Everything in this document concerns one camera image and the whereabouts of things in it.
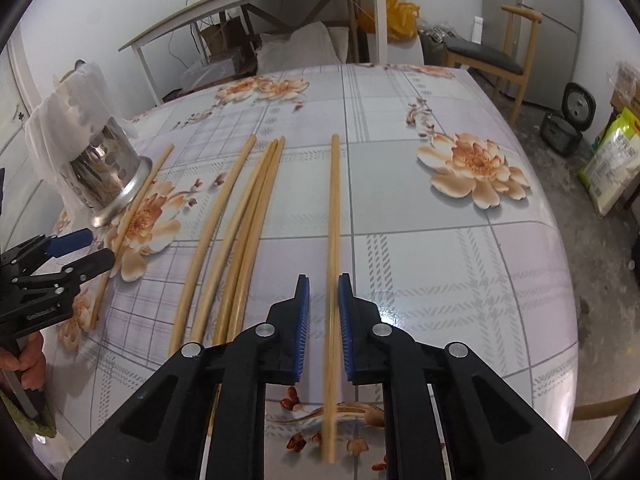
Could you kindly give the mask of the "person's left hand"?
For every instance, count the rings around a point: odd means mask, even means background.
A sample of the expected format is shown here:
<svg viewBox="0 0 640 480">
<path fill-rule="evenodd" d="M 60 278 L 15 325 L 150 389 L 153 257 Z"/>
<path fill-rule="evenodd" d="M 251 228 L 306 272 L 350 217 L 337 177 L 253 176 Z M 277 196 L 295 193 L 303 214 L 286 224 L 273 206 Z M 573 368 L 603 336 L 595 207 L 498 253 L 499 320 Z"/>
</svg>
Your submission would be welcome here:
<svg viewBox="0 0 640 480">
<path fill-rule="evenodd" d="M 32 333 L 18 358 L 5 348 L 1 349 L 1 368 L 10 372 L 21 372 L 21 384 L 24 389 L 40 389 L 46 381 L 47 364 L 42 349 L 42 333 Z"/>
</svg>

